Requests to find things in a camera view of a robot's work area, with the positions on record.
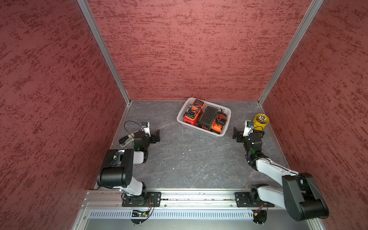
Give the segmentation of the orange multimeter with probes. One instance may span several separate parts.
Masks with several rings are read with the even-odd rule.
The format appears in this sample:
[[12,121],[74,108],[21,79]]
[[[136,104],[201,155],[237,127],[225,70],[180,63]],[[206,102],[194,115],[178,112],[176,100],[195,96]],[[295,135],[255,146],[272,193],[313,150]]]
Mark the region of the orange multimeter with probes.
[[214,132],[216,134],[221,134],[222,130],[223,130],[223,125],[218,124],[217,120],[214,120],[211,125],[211,132]]

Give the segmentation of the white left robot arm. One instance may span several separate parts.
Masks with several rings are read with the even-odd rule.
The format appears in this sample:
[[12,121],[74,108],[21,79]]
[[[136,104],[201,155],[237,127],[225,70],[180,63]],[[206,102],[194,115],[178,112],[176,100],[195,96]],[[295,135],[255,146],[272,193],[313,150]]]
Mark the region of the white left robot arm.
[[153,135],[144,131],[136,131],[119,140],[120,146],[134,144],[132,149],[109,149],[106,152],[99,174],[97,184],[99,187],[118,189],[134,200],[145,201],[147,189],[143,182],[133,177],[133,165],[145,163],[148,159],[148,148],[151,144],[159,142],[160,131]]

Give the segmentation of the orange grey multimeter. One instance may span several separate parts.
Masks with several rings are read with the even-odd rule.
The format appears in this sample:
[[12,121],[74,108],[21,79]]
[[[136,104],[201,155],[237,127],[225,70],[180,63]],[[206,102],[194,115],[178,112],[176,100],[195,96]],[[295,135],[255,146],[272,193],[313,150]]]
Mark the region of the orange grey multimeter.
[[194,102],[189,106],[188,110],[198,111],[200,114],[205,106],[205,103],[199,99],[195,99]]

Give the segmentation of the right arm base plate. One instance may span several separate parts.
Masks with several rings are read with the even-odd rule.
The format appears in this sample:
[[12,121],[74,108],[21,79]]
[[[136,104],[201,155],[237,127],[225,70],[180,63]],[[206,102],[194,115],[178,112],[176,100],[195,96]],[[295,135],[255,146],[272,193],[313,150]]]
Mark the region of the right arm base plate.
[[235,201],[238,208],[274,208],[275,205],[262,201],[255,192],[235,192]]

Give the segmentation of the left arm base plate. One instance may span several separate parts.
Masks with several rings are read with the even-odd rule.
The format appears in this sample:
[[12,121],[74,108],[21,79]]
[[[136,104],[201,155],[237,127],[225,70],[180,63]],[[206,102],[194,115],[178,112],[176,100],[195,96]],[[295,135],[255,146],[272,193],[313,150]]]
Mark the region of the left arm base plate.
[[140,196],[124,195],[122,207],[157,208],[161,205],[161,192],[144,192]]

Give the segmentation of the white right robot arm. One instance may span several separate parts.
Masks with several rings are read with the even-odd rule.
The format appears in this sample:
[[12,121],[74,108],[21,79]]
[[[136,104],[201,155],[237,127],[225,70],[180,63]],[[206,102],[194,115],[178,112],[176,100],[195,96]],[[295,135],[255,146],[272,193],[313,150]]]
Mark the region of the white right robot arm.
[[282,188],[276,189],[265,184],[253,185],[249,192],[236,193],[237,206],[254,207],[255,223],[264,223],[265,208],[272,206],[283,208],[295,221],[328,218],[329,208],[313,176],[281,166],[264,155],[263,135],[263,131],[253,128],[245,131],[235,128],[232,137],[243,144],[248,165],[276,181]]

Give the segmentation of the bright red multimeter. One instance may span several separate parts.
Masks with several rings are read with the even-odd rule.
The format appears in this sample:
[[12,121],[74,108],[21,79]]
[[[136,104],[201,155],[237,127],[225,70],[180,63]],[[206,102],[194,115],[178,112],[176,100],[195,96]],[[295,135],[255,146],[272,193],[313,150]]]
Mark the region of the bright red multimeter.
[[184,116],[183,122],[196,126],[199,118],[198,111],[188,110]]

